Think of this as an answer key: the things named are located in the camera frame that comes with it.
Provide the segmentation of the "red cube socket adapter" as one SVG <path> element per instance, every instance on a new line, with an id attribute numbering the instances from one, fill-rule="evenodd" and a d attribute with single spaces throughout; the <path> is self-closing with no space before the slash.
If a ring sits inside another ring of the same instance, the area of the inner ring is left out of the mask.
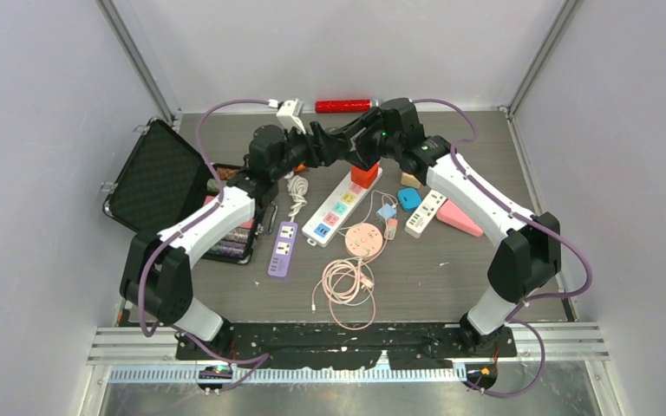
<path id="1" fill-rule="evenodd" d="M 374 164 L 368 170 L 352 166 L 350 169 L 350 180 L 361 188 L 369 189 L 377 180 L 379 175 L 379 164 Z"/>

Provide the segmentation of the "white multicolour power strip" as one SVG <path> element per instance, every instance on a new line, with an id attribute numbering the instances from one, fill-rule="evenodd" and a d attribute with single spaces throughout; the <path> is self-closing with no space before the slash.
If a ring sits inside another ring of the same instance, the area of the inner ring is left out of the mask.
<path id="1" fill-rule="evenodd" d="M 353 181 L 355 170 L 349 170 L 303 225 L 302 234 L 309 245 L 326 247 L 382 176 L 382 168 L 375 165 L 372 182 L 365 187 Z"/>

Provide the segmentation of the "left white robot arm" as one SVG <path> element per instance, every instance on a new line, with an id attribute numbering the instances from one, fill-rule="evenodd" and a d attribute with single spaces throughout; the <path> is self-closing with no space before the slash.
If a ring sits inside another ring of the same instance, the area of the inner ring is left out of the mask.
<path id="1" fill-rule="evenodd" d="M 221 329 L 222 316 L 193 294 L 193 266 L 233 228 L 252 218 L 278 195 L 278 182 L 299 165 L 330 166 L 350 159 L 352 140 L 363 123 L 325 130 L 317 122 L 302 133 L 275 125 L 259 127 L 247 153 L 247 165 L 220 196 L 181 222 L 161 231 L 141 231 L 129 245 L 119 286 L 120 295 L 158 322 L 198 338 L 208 357 L 224 357 L 232 345 Z"/>

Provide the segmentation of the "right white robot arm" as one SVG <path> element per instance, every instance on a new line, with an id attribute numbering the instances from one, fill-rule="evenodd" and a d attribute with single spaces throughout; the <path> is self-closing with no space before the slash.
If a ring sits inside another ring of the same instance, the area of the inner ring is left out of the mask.
<path id="1" fill-rule="evenodd" d="M 488 288 L 460 319 L 460 344 L 469 354 L 490 349 L 495 333 L 561 271 L 559 221 L 550 213 L 533 214 L 488 184 L 448 140 L 426 133 L 411 100 L 386 101 L 325 134 L 335 141 L 336 158 L 353 166 L 369 169 L 380 159 L 394 160 L 456 203 L 494 244 Z"/>

